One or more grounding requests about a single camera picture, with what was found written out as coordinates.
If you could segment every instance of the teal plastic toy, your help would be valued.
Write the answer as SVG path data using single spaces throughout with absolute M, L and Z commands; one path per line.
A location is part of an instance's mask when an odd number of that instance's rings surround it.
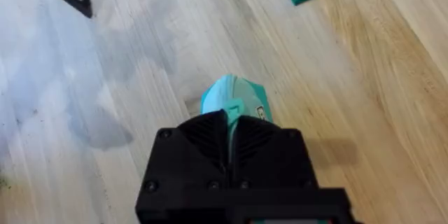
M 227 113 L 230 145 L 240 116 L 253 116 L 272 123 L 265 88 L 231 74 L 217 80 L 201 98 L 201 114 L 221 109 Z

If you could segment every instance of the wood grain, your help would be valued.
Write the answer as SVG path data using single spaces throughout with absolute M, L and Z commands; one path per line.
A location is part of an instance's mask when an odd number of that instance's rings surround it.
M 0 223 L 137 223 L 160 127 L 234 73 L 365 223 L 448 222 L 448 1 L 0 0 Z

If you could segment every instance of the white label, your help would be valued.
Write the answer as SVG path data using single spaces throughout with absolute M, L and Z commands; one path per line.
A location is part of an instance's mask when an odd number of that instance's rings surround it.
M 255 111 L 257 112 L 258 117 L 261 120 L 266 120 L 265 109 L 263 108 L 263 106 L 259 106 L 258 108 L 255 109 Z

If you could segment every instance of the wooden floor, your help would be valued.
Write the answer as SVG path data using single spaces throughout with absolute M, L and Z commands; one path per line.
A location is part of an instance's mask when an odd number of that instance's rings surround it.
M 365 223 L 448 223 L 448 0 L 0 0 L 0 223 L 137 223 L 160 127 L 234 73 Z

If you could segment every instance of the black screw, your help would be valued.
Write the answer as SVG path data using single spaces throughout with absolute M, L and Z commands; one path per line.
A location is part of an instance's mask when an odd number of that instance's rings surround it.
M 300 186 L 303 188 L 308 188 L 312 185 L 312 182 L 309 179 L 305 179 L 300 182 Z
M 297 132 L 295 130 L 290 130 L 289 137 L 294 138 L 297 136 Z
M 212 182 L 209 183 L 209 189 L 217 190 L 217 189 L 219 189 L 219 188 L 220 188 L 220 186 L 219 186 L 219 182 L 217 182 L 217 181 L 212 181 Z
M 161 133 L 159 134 L 159 136 L 163 139 L 167 139 L 168 137 L 170 137 L 172 135 L 171 130 L 169 129 L 164 129 L 161 131 Z
M 249 182 L 243 181 L 241 182 L 241 185 L 239 186 L 241 189 L 249 189 Z
M 158 189 L 158 184 L 155 181 L 147 181 L 144 188 L 147 192 L 154 193 Z

